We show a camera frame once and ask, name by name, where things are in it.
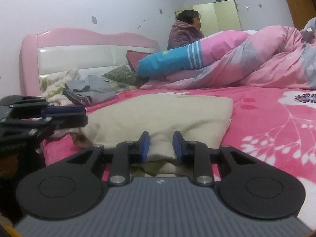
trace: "peeling paint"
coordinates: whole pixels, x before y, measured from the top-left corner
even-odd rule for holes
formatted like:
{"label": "peeling paint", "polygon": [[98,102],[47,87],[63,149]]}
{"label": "peeling paint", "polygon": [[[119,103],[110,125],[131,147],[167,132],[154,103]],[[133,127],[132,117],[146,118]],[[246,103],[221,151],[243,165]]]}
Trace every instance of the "peeling paint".
{"label": "peeling paint", "polygon": [[93,23],[93,24],[97,24],[97,18],[96,18],[96,17],[91,16],[91,19],[92,19],[92,23]]}

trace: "elderly woman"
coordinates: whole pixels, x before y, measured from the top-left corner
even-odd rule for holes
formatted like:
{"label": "elderly woman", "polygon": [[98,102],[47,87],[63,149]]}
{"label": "elderly woman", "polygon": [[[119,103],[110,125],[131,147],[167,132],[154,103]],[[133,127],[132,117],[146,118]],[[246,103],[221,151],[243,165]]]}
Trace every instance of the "elderly woman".
{"label": "elderly woman", "polygon": [[198,11],[185,10],[177,16],[169,36],[168,49],[183,47],[204,37]]}

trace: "maroon pillow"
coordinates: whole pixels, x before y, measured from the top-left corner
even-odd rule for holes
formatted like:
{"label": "maroon pillow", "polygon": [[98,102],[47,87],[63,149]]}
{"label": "maroon pillow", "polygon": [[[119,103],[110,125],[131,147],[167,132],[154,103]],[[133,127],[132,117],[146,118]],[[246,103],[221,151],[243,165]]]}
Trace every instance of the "maroon pillow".
{"label": "maroon pillow", "polygon": [[136,52],[132,50],[127,50],[126,51],[126,58],[128,61],[128,65],[131,67],[132,71],[136,71],[139,61],[146,56],[151,55],[151,53],[148,52]]}

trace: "pink headboard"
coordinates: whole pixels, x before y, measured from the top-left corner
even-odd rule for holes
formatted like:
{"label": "pink headboard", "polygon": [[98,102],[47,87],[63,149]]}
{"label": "pink headboard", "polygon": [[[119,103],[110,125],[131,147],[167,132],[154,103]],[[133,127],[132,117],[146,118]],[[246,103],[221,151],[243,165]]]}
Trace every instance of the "pink headboard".
{"label": "pink headboard", "polygon": [[26,95],[40,95],[39,48],[71,45],[114,45],[153,48],[159,51],[156,41],[133,33],[103,35],[85,29],[60,28],[42,34],[26,36],[22,43],[22,71]]}

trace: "black round disc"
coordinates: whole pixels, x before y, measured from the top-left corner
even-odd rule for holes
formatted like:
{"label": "black round disc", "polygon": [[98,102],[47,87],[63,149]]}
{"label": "black round disc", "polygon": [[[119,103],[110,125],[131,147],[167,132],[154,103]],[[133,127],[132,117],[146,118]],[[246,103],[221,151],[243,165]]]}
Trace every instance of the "black round disc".
{"label": "black round disc", "polygon": [[295,215],[305,200],[305,189],[295,177],[273,167],[243,165],[226,176],[219,194],[231,209],[256,219]]}
{"label": "black round disc", "polygon": [[19,205],[32,216],[49,220],[75,217],[102,197],[100,179],[78,165],[45,169],[25,177],[16,190]]}

